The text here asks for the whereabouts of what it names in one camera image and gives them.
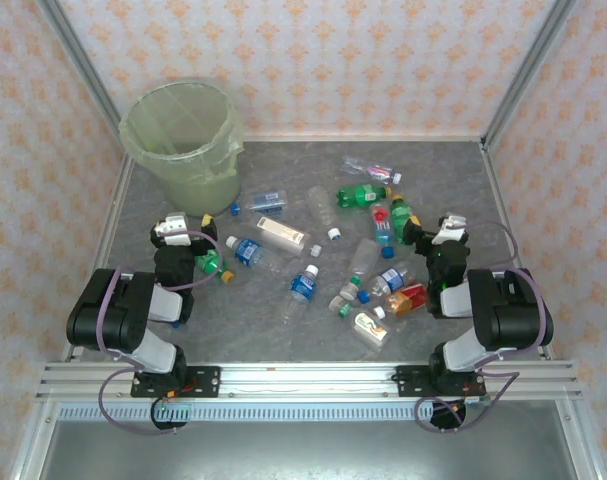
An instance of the trash bin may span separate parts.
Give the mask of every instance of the trash bin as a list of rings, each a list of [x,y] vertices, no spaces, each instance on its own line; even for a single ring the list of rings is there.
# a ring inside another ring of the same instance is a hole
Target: trash bin
[[[152,90],[125,114],[119,135],[127,153],[156,175],[188,215],[214,215],[237,197],[242,126],[218,88],[178,82]]]

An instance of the small bottle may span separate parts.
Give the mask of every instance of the small bottle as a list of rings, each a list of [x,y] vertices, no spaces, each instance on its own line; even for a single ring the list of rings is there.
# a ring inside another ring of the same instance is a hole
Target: small bottle
[[[233,217],[251,213],[260,213],[266,217],[271,217],[284,213],[286,209],[287,194],[285,190],[244,195],[238,202],[230,205],[230,213]]]
[[[303,316],[303,312],[310,303],[316,291],[316,276],[319,269],[314,265],[308,265],[301,275],[292,280],[292,286],[288,296],[283,303],[282,317],[288,322],[295,322]]]
[[[283,268],[283,259],[249,238],[239,239],[230,235],[225,242],[234,256],[243,265],[269,272],[279,273]]]
[[[268,243],[292,255],[301,256],[305,251],[309,251],[313,257],[321,254],[321,246],[314,244],[310,234],[277,222],[273,218],[257,215],[252,220],[252,226],[256,229],[260,242]]]
[[[354,334],[375,350],[380,350],[388,341],[390,329],[377,314],[354,308],[339,296],[332,299],[329,309],[339,317],[347,319]]]
[[[401,181],[401,174],[394,172],[390,167],[381,165],[372,165],[369,162],[351,155],[344,155],[341,163],[341,171],[352,175],[367,175],[372,180],[381,182],[384,185],[393,183],[398,185]]]
[[[312,187],[307,191],[307,204],[312,215],[316,217],[324,227],[329,228],[327,236],[330,240],[341,238],[341,231],[336,227],[338,221],[334,213],[334,205],[330,201],[327,190],[320,185]]]
[[[341,208],[369,207],[377,200],[392,195],[390,187],[375,187],[373,185],[359,185],[358,187],[341,188],[336,197]]]
[[[350,301],[356,300],[359,286],[372,275],[380,252],[378,243],[369,238],[361,239],[347,270],[346,284],[341,288],[340,295],[343,298]]]
[[[408,220],[417,226],[421,226],[419,219],[412,213],[412,209],[405,203],[402,195],[394,195],[392,197],[392,225],[394,226],[394,236],[399,243],[403,241],[403,229]]]
[[[394,257],[394,232],[390,223],[390,211],[384,202],[376,202],[370,205],[370,213],[374,220],[374,239],[381,248],[381,256],[385,259]]]
[[[407,262],[399,262],[370,280],[365,288],[358,293],[358,298],[363,304],[374,299],[377,300],[377,303],[380,303],[383,297],[400,290],[403,285],[409,284],[413,273],[412,267]]]
[[[396,316],[396,318],[403,317],[408,313],[421,308],[425,305],[427,300],[427,292],[425,287],[417,282],[410,282],[410,284],[389,295],[382,305],[379,305],[373,309],[373,311],[379,316],[384,318],[387,316]]]
[[[208,250],[207,254],[196,257],[196,265],[203,270],[206,275],[212,273],[217,265],[219,265],[219,256],[217,255],[216,250]],[[223,259],[221,259],[221,264],[218,266],[216,275],[225,284],[230,283],[234,278],[234,274],[227,269]]]

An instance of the patterned wallpaper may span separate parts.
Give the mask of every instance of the patterned wallpaper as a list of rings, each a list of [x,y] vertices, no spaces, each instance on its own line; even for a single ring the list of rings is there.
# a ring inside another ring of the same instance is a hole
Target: patterned wallpaper
[[[0,479],[63,350],[121,152],[32,0],[0,0]]]
[[[493,162],[607,453],[607,0],[579,0]]]
[[[553,3],[63,0],[121,112],[214,79],[270,136],[479,136]]]

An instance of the green bottle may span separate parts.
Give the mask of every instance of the green bottle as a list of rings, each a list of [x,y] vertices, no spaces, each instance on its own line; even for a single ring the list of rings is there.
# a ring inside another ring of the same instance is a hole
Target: green bottle
[[[212,273],[219,264],[219,256],[217,255],[216,250],[208,250],[207,254],[196,257],[196,264],[207,275]],[[227,269],[223,260],[221,260],[221,265],[219,266],[219,271],[216,275],[225,284],[230,283],[234,278],[234,274]]]
[[[339,199],[339,207],[369,207],[377,200],[392,195],[390,187],[374,187],[372,185],[359,185],[358,187],[345,187],[339,190],[336,198]]]
[[[405,243],[403,241],[403,229],[408,220],[414,225],[421,226],[419,219],[412,213],[412,209],[405,203],[402,195],[394,195],[392,197],[392,227],[394,228],[394,235],[396,241],[399,243]]]

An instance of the yellow bottle cap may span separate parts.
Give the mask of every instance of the yellow bottle cap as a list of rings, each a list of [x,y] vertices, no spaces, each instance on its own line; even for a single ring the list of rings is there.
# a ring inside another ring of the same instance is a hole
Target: yellow bottle cap
[[[225,272],[223,272],[221,274],[221,280],[223,280],[223,283],[225,283],[225,284],[230,283],[233,278],[234,278],[234,274],[232,272],[230,272],[229,270],[226,270]]]

